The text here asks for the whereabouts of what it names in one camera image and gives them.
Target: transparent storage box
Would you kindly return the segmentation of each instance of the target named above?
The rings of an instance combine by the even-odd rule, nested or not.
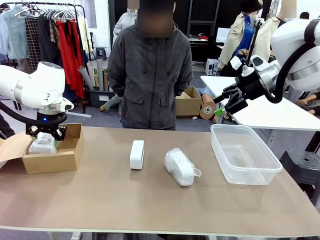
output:
[[[248,126],[212,125],[211,145],[225,179],[231,184],[268,185],[283,168]]]

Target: bubble-wrapped object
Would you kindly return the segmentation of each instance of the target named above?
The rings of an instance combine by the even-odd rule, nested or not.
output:
[[[201,171],[196,169],[195,165],[179,148],[174,148],[166,153],[164,165],[180,186],[191,186],[195,176],[201,177]]]
[[[39,132],[29,147],[29,154],[55,154],[56,152],[55,138],[44,132]]]

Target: gray floor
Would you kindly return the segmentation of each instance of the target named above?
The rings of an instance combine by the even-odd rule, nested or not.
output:
[[[196,88],[203,88],[204,84],[200,79],[200,76],[204,75],[202,71],[195,71],[193,73],[193,79],[191,82],[192,86]],[[14,109],[12,101],[5,100],[3,101],[11,109]],[[36,117],[36,111],[31,108],[22,106],[22,111],[17,111],[19,114],[24,115],[29,118]],[[82,113],[82,108],[76,106],[72,111],[75,113]],[[98,108],[87,107],[86,113],[91,115],[91,118],[68,115],[67,123],[82,123],[84,126],[90,127],[109,127],[109,128],[121,128],[120,117],[116,110],[110,110],[110,112],[100,112]],[[9,122],[11,127],[15,130],[16,133],[24,132],[25,125],[21,122],[18,122],[6,114],[3,114],[4,118]],[[186,132],[209,132],[210,126],[213,123],[209,120],[197,119],[192,120],[190,118],[178,118],[176,123],[177,131],[186,131]],[[267,140],[266,135],[260,130],[256,129],[257,134],[264,140]],[[272,147],[274,154],[280,158],[281,155],[287,149],[297,149],[304,150],[311,140],[314,132],[308,131],[280,131],[278,134],[275,143]],[[317,209],[320,210],[320,201],[317,204]],[[62,240],[69,240],[71,238],[71,233],[62,233]],[[15,231],[15,230],[5,230],[0,229],[0,240],[48,240],[49,237],[46,232],[31,232],[31,231]],[[85,233],[83,238],[84,240],[91,239],[90,234]]]

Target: beige coat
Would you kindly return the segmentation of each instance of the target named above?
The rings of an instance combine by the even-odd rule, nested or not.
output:
[[[245,15],[240,13],[233,25],[230,27],[230,32],[226,39],[225,45],[220,55],[218,68],[222,69],[231,60],[232,54],[239,47],[245,32]]]
[[[271,53],[271,37],[278,29],[280,20],[276,17],[269,18],[258,31],[252,55],[258,55],[265,61],[269,61]]]

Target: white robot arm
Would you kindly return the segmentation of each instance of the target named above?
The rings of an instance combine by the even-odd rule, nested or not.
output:
[[[59,126],[72,110],[72,102],[63,97],[65,71],[50,62],[40,62],[37,70],[27,74],[12,67],[0,65],[0,95],[37,110],[37,120],[20,116],[0,102],[0,109],[26,124],[26,134],[50,133],[63,140],[66,128]]]
[[[239,59],[232,59],[234,69],[242,68],[242,74],[223,90],[215,103],[229,99],[225,110],[234,114],[247,107],[247,99],[260,96],[277,104],[283,98],[285,83],[301,91],[320,87],[320,18],[312,21],[294,20],[282,25],[271,38],[276,61],[268,63],[258,55],[250,62],[253,67]]]

